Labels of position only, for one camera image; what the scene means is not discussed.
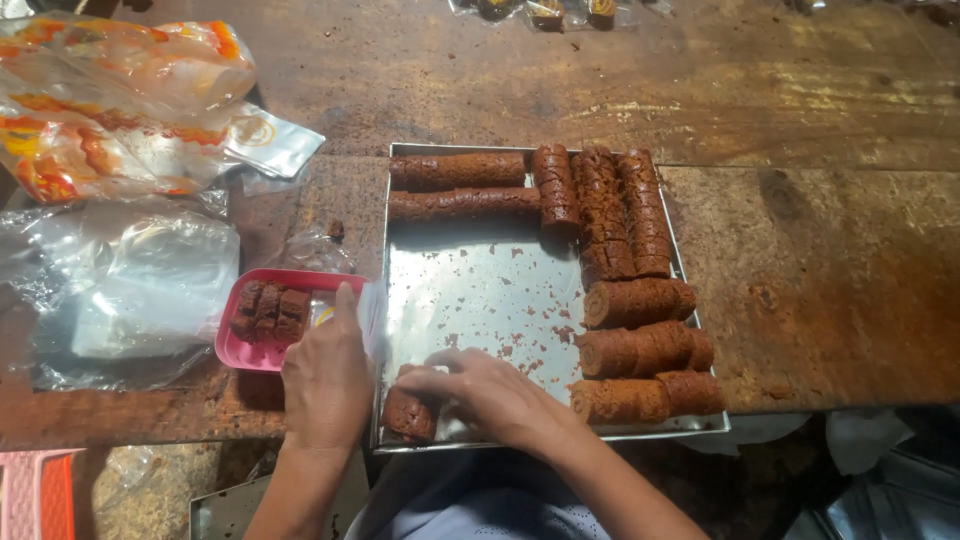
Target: right hand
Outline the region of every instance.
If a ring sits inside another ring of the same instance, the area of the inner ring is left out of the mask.
[[[461,420],[496,442],[544,460],[575,438],[592,432],[573,411],[527,379],[510,363],[476,348],[447,349],[426,360],[449,375],[419,369],[396,380],[405,390],[426,392],[457,402]]]

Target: person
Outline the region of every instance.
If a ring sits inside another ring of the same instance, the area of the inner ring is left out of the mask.
[[[611,538],[702,540],[660,491],[510,363],[447,350],[400,387],[455,400],[469,425],[518,454],[396,456],[345,540]],[[319,539],[348,460],[368,422],[372,365],[356,301],[337,291],[336,315],[292,345],[281,371],[287,432],[245,540]]]

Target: wooden table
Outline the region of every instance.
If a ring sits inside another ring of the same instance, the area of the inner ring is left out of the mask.
[[[678,4],[634,32],[565,35],[439,0],[167,0],[115,17],[224,19],[266,108],[328,137],[302,189],[233,193],[248,269],[336,216],[377,277],[391,141],[643,145],[731,412],[960,401],[960,37],[878,2]],[[5,298],[3,364],[30,327]],[[0,409],[17,411],[3,450],[283,430],[278,378],[216,358],[152,392],[35,393],[3,370]]]

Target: pink plastic crate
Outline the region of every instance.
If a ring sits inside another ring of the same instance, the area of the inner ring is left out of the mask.
[[[217,357],[230,367],[252,369],[256,371],[280,371],[287,345],[280,341],[265,341],[250,344],[241,341],[230,331],[230,319],[233,318],[240,300],[240,291],[244,283],[253,280],[273,280],[291,288],[310,292],[315,290],[336,291],[342,282],[353,287],[353,293],[359,298],[360,290],[370,280],[350,274],[327,274],[326,272],[305,272],[302,270],[281,270],[279,268],[257,268],[240,276],[230,289],[227,307],[220,318],[220,329],[214,349]]]

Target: metal baking tray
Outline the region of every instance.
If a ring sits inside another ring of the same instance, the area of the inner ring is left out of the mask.
[[[534,148],[393,143],[390,156],[453,156],[520,152],[528,170]],[[578,150],[569,151],[570,156]],[[533,186],[527,173],[527,186]],[[388,197],[390,182],[387,183]],[[671,271],[685,280],[670,226]],[[538,228],[509,222],[470,222],[463,228],[422,226],[383,229],[383,276],[387,283],[386,343],[377,362],[371,448],[376,454],[496,446],[476,439],[460,421],[441,411],[434,444],[414,447],[394,440],[380,426],[387,389],[399,366],[420,364],[432,353],[456,345],[486,349],[510,361],[562,403],[568,386],[582,378],[577,348],[556,330],[584,331],[584,288],[576,250],[548,253]],[[687,319],[700,328],[697,313]],[[505,352],[504,347],[512,347]],[[656,439],[730,430],[726,412],[681,416],[657,426],[602,426],[604,440]]]

